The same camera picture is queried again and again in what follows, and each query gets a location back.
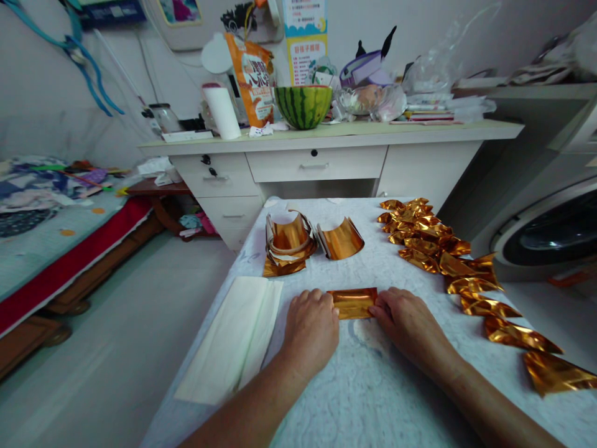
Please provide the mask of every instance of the hand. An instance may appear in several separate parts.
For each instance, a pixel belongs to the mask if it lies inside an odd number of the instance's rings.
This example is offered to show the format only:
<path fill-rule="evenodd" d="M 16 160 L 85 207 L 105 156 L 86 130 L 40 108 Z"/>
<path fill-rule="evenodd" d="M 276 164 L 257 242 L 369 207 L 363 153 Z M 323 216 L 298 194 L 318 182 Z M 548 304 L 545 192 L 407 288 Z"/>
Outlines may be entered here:
<path fill-rule="evenodd" d="M 314 289 L 292 299 L 280 355 L 307 383 L 336 351 L 338 326 L 331 294 Z"/>
<path fill-rule="evenodd" d="M 391 287 L 369 311 L 396 348 L 435 381 L 450 381 L 464 362 L 421 298 Z"/>

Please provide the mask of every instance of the paper towel roll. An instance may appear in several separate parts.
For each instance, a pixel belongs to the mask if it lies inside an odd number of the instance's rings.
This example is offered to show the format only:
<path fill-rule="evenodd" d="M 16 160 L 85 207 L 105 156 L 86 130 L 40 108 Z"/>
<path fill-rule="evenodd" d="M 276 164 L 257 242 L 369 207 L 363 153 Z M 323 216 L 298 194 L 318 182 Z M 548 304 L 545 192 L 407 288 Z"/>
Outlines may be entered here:
<path fill-rule="evenodd" d="M 222 139 L 232 140 L 240 137 L 241 128 L 238 127 L 228 89 L 216 83 L 209 83 L 204 84 L 202 90 Z"/>

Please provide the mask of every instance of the orange snack bag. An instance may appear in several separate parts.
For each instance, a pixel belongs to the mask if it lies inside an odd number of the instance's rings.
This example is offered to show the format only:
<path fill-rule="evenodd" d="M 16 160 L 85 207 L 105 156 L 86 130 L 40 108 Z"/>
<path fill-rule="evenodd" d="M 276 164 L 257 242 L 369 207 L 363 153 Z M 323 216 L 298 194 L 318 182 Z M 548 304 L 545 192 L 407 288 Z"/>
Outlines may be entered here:
<path fill-rule="evenodd" d="M 249 124 L 263 128 L 274 122 L 274 97 L 269 74 L 273 72 L 274 56 L 253 42 L 243 42 L 234 34 L 226 33 L 226 42 L 234 64 Z"/>

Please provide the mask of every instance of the poster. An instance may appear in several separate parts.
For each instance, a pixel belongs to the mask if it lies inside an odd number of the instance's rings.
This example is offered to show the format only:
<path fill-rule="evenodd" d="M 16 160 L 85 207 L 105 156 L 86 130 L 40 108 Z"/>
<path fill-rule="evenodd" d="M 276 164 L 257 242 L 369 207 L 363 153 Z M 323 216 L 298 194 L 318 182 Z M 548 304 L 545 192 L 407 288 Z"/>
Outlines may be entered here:
<path fill-rule="evenodd" d="M 284 22 L 292 85 L 303 85 L 311 61 L 328 54 L 326 0 L 284 0 Z"/>

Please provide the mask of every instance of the white paper stack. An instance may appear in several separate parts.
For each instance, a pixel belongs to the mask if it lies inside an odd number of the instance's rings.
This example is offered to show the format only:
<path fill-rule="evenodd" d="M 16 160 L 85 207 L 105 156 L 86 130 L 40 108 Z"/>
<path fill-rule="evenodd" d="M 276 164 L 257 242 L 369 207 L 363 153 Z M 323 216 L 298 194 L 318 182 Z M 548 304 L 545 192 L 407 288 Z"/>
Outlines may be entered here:
<path fill-rule="evenodd" d="M 260 370 L 283 282 L 237 277 L 174 398 L 221 405 Z"/>

